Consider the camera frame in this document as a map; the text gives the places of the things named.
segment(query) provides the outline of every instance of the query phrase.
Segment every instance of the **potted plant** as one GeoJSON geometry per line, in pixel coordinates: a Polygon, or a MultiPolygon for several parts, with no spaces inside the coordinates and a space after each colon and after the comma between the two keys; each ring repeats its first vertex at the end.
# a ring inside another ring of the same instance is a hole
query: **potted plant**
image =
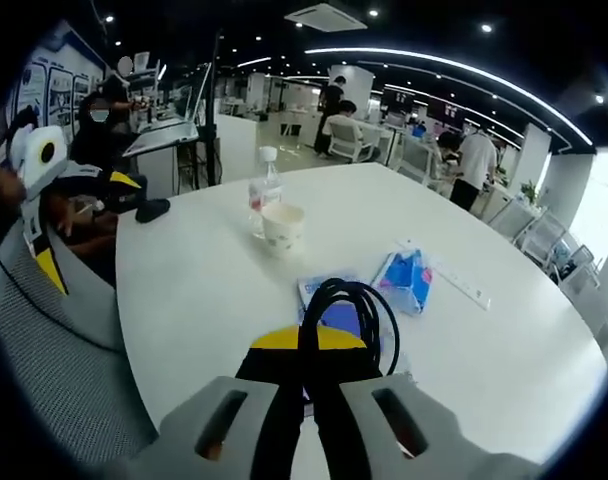
{"type": "Polygon", "coordinates": [[[528,198],[529,203],[531,205],[535,205],[535,200],[537,199],[537,193],[535,192],[535,185],[533,184],[533,182],[531,182],[529,180],[528,183],[523,183],[520,190],[522,191],[524,196],[526,198],[528,198]]]}

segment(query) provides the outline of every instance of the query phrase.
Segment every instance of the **bottle cap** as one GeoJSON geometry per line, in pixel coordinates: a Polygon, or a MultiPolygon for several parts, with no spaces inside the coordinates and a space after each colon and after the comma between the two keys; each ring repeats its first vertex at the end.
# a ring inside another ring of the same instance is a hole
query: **bottle cap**
{"type": "Polygon", "coordinates": [[[260,147],[260,158],[264,162],[274,162],[277,159],[277,148],[260,147]]]}

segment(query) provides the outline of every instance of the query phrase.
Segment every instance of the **air vent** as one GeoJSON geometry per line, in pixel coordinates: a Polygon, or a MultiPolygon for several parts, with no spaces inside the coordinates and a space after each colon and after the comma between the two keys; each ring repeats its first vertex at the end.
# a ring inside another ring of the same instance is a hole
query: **air vent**
{"type": "Polygon", "coordinates": [[[358,19],[327,3],[299,10],[284,18],[327,33],[368,28],[358,19]]]}

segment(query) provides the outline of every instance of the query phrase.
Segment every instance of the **round table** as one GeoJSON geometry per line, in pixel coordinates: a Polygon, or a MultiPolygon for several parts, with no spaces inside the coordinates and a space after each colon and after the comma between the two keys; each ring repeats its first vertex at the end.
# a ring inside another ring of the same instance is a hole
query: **round table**
{"type": "Polygon", "coordinates": [[[306,253],[267,256],[249,233],[248,184],[174,197],[149,224],[120,217],[117,297],[144,405],[162,418],[220,375],[251,342],[298,319],[296,280],[353,268],[371,279],[410,238],[490,297],[488,310],[439,274],[426,310],[400,315],[417,386],[490,452],[545,461],[596,397],[606,363],[559,289],[487,225],[381,165],[283,175],[306,212],[306,253]]]}

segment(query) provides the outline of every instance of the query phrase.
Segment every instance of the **face mask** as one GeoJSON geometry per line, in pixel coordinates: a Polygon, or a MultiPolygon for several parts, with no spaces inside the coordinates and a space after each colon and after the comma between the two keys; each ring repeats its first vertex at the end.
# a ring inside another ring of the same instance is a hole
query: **face mask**
{"type": "Polygon", "coordinates": [[[108,110],[91,110],[90,115],[94,122],[105,122],[108,118],[108,110]]]}

